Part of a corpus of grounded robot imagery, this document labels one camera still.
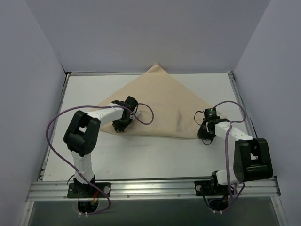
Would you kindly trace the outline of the beige cloth mat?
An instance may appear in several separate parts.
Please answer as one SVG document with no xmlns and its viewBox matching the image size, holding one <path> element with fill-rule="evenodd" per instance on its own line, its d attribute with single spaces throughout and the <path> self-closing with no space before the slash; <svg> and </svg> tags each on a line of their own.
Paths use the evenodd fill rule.
<svg viewBox="0 0 301 226">
<path fill-rule="evenodd" d="M 128 96 L 139 102 L 139 119 L 150 122 L 150 125 L 134 120 L 121 133 L 122 136 L 196 139 L 199 126 L 194 121 L 194 114 L 211 107 L 159 64 L 105 98 L 99 105 L 105 106 L 114 100 L 124 101 Z"/>
</svg>

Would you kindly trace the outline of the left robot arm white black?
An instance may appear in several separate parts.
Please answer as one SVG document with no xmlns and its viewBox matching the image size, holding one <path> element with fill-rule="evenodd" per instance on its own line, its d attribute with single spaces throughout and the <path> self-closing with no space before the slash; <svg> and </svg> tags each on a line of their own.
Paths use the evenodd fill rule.
<svg viewBox="0 0 301 226">
<path fill-rule="evenodd" d="M 130 111 L 136 116 L 140 114 L 137 108 L 137 100 L 128 96 L 125 101 L 112 101 L 104 109 L 87 113 L 77 111 L 74 114 L 63 141 L 71 151 L 74 166 L 79 170 L 75 173 L 74 184 L 83 197 L 90 197 L 95 191 L 91 152 L 96 146 L 99 129 L 112 123 L 115 132 L 123 132 L 134 120 Z"/>
</svg>

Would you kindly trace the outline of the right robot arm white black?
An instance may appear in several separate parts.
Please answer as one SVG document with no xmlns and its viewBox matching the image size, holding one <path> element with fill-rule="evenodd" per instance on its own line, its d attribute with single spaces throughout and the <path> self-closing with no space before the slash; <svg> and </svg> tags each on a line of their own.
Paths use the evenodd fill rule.
<svg viewBox="0 0 301 226">
<path fill-rule="evenodd" d="M 235 128 L 227 118 L 217 115 L 216 108 L 202 111 L 204 118 L 197 137 L 208 145 L 216 137 L 225 142 L 226 169 L 212 173 L 209 189 L 220 194 L 226 186 L 273 177 L 269 145 L 264 138 L 252 137 Z"/>
</svg>

